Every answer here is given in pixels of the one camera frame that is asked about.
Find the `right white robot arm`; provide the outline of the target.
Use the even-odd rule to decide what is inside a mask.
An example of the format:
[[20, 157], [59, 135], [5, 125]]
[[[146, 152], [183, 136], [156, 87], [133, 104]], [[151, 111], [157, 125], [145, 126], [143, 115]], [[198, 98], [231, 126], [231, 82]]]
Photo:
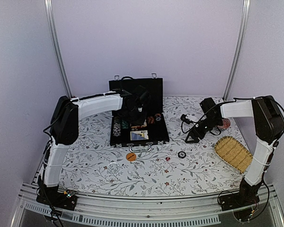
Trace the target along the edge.
[[246, 206], [263, 183], [274, 149], [284, 134], [284, 109], [272, 96], [235, 98], [218, 104], [209, 97], [200, 106], [204, 114], [199, 120], [193, 121], [185, 114], [181, 116], [183, 122], [193, 124], [185, 132], [185, 143], [198, 143], [213, 128], [222, 126], [223, 119], [251, 117], [254, 120], [256, 148], [249, 169], [240, 182], [240, 192], [235, 196], [239, 206]]

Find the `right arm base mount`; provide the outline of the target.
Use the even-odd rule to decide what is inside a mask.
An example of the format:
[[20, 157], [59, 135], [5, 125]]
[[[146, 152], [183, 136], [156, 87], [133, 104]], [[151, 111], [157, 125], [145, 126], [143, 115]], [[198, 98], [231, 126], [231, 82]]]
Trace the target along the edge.
[[242, 208], [252, 204], [259, 203], [258, 190], [247, 191], [240, 190], [237, 193], [230, 191], [223, 191], [218, 195], [217, 202], [220, 205], [222, 211], [233, 210]]

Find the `orange dealer button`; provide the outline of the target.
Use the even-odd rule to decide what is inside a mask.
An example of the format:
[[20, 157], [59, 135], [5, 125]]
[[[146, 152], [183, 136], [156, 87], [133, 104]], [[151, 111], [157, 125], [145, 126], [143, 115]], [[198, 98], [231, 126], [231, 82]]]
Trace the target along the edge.
[[136, 158], [137, 158], [137, 156], [136, 156], [135, 153], [128, 153], [128, 154], [126, 155], [126, 159], [127, 159], [128, 161], [130, 161], [130, 162], [135, 161]]

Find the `black poker case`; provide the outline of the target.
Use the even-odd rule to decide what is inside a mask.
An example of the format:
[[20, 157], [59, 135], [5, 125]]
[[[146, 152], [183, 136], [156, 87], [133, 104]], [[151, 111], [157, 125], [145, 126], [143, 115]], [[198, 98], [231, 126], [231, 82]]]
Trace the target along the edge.
[[169, 142], [163, 115], [163, 79], [155, 73], [151, 78], [118, 75], [109, 81], [109, 89], [121, 92], [121, 110], [112, 111], [110, 146], [137, 147]]

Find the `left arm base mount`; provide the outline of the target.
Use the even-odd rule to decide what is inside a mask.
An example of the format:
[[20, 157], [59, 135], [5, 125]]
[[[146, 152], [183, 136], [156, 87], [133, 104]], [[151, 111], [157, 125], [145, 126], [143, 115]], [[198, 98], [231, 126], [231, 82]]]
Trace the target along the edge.
[[53, 188], [38, 188], [36, 201], [54, 208], [74, 211], [77, 205], [78, 197], [73, 195], [67, 196], [63, 192], [58, 192], [57, 187]]

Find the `blue playing card box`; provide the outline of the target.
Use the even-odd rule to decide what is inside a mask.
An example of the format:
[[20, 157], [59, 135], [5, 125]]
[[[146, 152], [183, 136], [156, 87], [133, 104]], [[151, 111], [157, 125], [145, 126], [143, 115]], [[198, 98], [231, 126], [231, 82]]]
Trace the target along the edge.
[[131, 131], [130, 138], [131, 138], [131, 141], [148, 140], [149, 139], [148, 131], [147, 130]]

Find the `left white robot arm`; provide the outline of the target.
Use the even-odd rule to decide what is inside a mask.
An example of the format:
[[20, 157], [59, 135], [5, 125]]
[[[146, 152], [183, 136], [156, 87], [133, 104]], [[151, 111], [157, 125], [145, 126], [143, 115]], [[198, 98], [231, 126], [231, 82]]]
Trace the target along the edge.
[[146, 119], [146, 106], [150, 100], [147, 88], [138, 85], [132, 92], [126, 91], [123, 81], [111, 91], [85, 96], [59, 98], [51, 123], [43, 132], [50, 139], [45, 150], [43, 170], [38, 178], [42, 197], [50, 204], [61, 201], [58, 192], [59, 174], [64, 156], [79, 136], [80, 120], [107, 111], [115, 111], [129, 123], [142, 125]]

